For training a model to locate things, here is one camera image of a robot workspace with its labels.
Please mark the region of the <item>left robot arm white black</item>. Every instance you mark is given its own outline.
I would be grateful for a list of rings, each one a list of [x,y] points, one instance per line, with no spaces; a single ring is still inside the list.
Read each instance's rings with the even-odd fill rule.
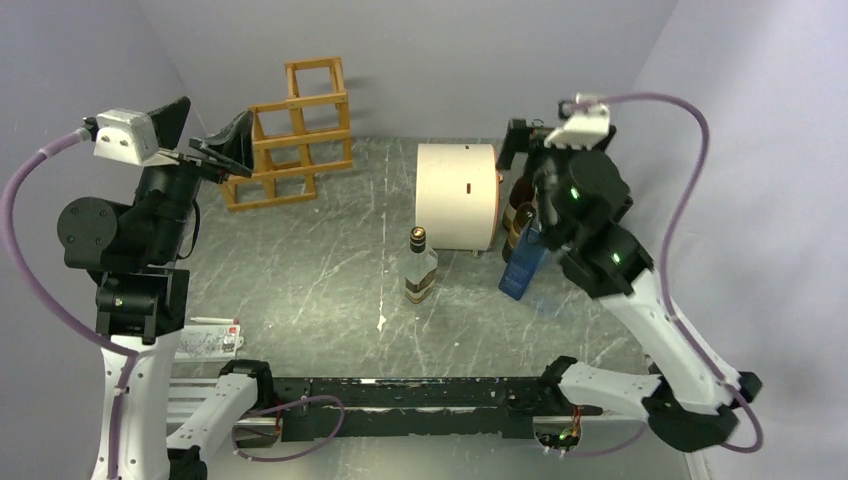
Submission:
[[[190,282],[176,267],[186,226],[203,182],[248,177],[254,167],[250,111],[179,152],[190,107],[181,97],[146,113],[118,108],[86,118],[95,155],[138,166],[141,175],[130,204],[82,197],[57,222],[66,266],[96,285],[105,373],[97,479],[204,479],[241,417],[264,415],[277,400],[268,363],[232,360],[190,417],[167,429]]]

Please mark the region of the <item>wooden hexagonal wine rack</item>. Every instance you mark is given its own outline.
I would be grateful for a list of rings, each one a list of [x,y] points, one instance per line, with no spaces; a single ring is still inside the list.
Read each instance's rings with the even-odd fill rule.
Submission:
[[[345,85],[342,58],[326,56],[295,60],[287,62],[284,70],[286,98],[249,107],[255,114],[252,146],[256,166],[251,177],[233,177],[220,187],[225,207],[230,212],[315,200],[318,197],[318,174],[351,169],[354,166],[349,92]],[[309,70],[328,72],[329,92],[315,95],[301,93],[298,73]],[[309,128],[304,111],[324,106],[335,109],[337,124]],[[289,114],[292,131],[267,133],[261,116],[283,111]],[[342,157],[328,163],[314,162],[312,146],[330,142],[341,144]]]

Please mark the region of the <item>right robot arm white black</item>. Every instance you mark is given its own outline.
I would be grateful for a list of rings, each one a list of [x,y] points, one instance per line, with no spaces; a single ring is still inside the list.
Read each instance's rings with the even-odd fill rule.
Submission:
[[[548,127],[511,120],[496,167],[507,171],[525,156],[520,180],[533,190],[538,222],[532,244],[554,254],[565,278],[625,326],[655,370],[625,374],[563,356],[541,377],[542,406],[623,414],[681,452],[727,446],[760,378],[725,362],[663,293],[653,258],[621,223],[633,198],[607,155],[611,136],[574,148],[548,144],[549,135]]]

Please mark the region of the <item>clear square whisky bottle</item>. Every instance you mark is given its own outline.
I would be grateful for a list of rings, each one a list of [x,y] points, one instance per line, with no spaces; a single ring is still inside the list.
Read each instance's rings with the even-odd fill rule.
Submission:
[[[432,292],[437,267],[438,255],[428,243],[425,229],[413,227],[401,267],[404,294],[410,302],[419,304]]]

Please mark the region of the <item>dark bottle gold foil neck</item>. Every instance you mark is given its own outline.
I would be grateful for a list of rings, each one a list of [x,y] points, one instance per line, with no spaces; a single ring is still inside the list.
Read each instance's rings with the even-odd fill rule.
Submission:
[[[532,203],[535,197],[533,184],[524,177],[519,177],[512,185],[506,207],[502,215],[502,226],[509,230],[518,208],[525,203]]]

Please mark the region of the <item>blue glass bottle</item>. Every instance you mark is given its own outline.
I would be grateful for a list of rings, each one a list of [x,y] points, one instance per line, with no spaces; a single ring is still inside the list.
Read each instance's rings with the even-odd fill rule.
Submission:
[[[531,220],[518,237],[508,237],[502,248],[505,270],[498,288],[513,300],[519,301],[546,256],[547,249],[541,239],[539,225]]]

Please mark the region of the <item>dark green bottle silver cap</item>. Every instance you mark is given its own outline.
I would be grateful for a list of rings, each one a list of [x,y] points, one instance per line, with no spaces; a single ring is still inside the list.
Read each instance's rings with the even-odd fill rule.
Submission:
[[[534,220],[536,207],[533,202],[524,202],[514,207],[508,205],[502,219],[502,224],[507,232],[501,255],[508,262],[515,250],[524,230]]]

